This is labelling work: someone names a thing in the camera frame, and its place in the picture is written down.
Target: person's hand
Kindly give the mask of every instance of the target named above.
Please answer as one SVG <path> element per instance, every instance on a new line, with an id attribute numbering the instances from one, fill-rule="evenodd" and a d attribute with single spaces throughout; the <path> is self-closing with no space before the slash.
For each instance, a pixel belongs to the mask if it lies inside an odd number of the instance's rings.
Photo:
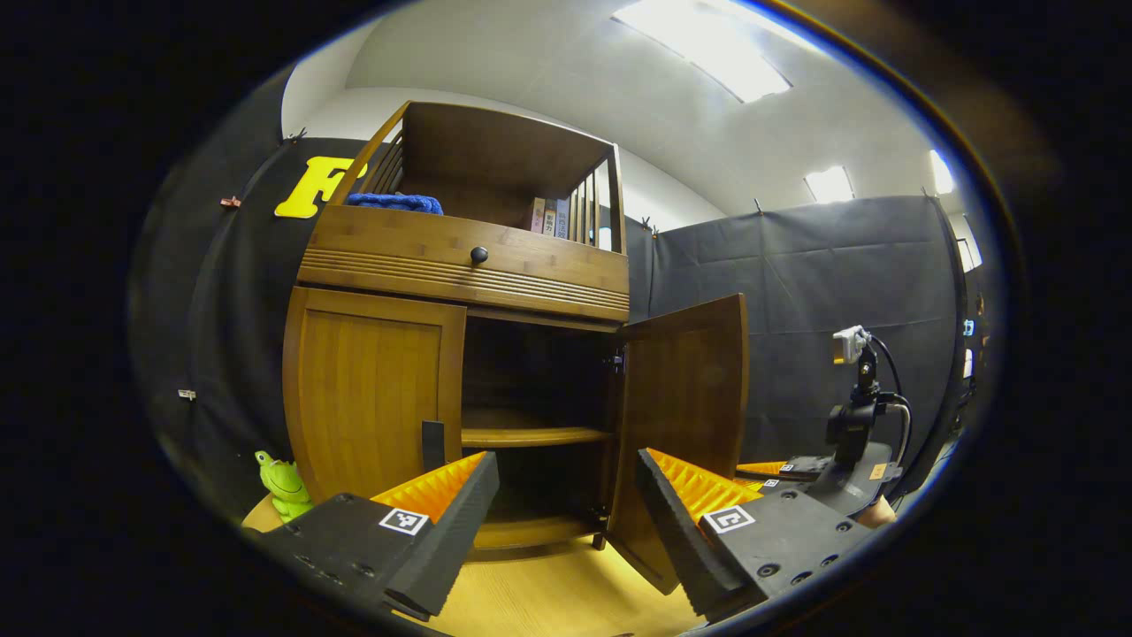
<path id="1" fill-rule="evenodd" d="M 857 518 L 857 522 L 867 526 L 868 528 L 876 528 L 881 525 L 886 525 L 891 522 L 897 520 L 897 514 L 889 506 L 889 501 L 882 496 L 876 505 L 865 509 L 865 513 Z"/>

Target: book spine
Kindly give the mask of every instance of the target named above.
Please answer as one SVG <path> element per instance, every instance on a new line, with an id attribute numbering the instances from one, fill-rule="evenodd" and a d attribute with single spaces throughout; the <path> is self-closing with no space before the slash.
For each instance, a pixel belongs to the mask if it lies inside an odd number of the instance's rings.
<path id="1" fill-rule="evenodd" d="M 542 197 L 534 197 L 534 204 L 531 213 L 531 232 L 542 233 L 542 215 L 546 206 L 546 199 Z"/>
<path id="2" fill-rule="evenodd" d="M 555 235 L 559 239 L 569 236 L 569 201 L 558 199 L 558 219 L 555 222 Z"/>
<path id="3" fill-rule="evenodd" d="M 555 235 L 555 217 L 558 216 L 558 200 L 557 199 L 546 199 L 546 212 L 542 221 L 542 233 L 554 236 Z"/>

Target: green frog plush toy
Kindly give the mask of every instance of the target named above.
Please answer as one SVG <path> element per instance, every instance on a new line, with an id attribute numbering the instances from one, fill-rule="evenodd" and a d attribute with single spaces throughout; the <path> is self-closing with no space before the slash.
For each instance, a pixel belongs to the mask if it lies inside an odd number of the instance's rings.
<path id="1" fill-rule="evenodd" d="M 273 460 L 266 451 L 256 451 L 256 462 L 259 463 L 259 480 L 275 497 L 272 498 L 272 505 L 280 513 L 283 524 L 315 507 L 294 463 L 289 465 L 283 460 Z"/>

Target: ceiling light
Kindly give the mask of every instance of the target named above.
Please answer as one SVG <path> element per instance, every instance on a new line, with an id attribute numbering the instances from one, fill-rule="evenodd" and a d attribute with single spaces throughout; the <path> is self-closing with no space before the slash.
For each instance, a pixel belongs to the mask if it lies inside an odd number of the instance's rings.
<path id="1" fill-rule="evenodd" d="M 771 18 L 762 15 L 756 9 L 743 5 L 741 2 L 732 2 L 731 0 L 700 0 L 705 5 L 710 5 L 724 14 L 735 16 L 740 20 L 753 24 L 763 31 L 773 33 L 779 37 L 790 42 L 791 44 L 811 51 L 813 53 L 824 54 L 821 49 L 814 46 L 805 37 L 798 35 L 797 33 L 790 31 L 789 28 L 780 25 L 779 23 L 772 20 Z"/>
<path id="2" fill-rule="evenodd" d="M 849 175 L 841 165 L 834 165 L 822 172 L 811 172 L 806 175 L 806 186 L 814 195 L 814 200 L 820 204 L 847 201 L 854 197 Z"/>
<path id="3" fill-rule="evenodd" d="M 740 102 L 790 88 L 751 38 L 735 28 L 732 16 L 703 2 L 641 0 L 612 17 L 700 67 Z"/>
<path id="4" fill-rule="evenodd" d="M 955 182 L 951 179 L 951 171 L 947 164 L 943 163 L 943 157 L 935 150 L 928 152 L 932 156 L 932 172 L 935 174 L 935 191 L 938 195 L 946 195 L 955 189 Z"/>

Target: cabinet shelf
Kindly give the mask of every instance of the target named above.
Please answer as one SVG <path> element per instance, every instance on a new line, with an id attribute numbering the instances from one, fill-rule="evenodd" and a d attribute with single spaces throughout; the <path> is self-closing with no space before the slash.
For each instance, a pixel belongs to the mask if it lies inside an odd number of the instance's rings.
<path id="1" fill-rule="evenodd" d="M 475 534 L 475 549 L 521 549 L 593 535 L 597 523 L 574 516 L 546 516 L 526 520 L 487 522 Z"/>
<path id="2" fill-rule="evenodd" d="M 609 440 L 612 434 L 590 428 L 464 429 L 464 447 L 491 449 L 499 447 L 550 447 Z"/>

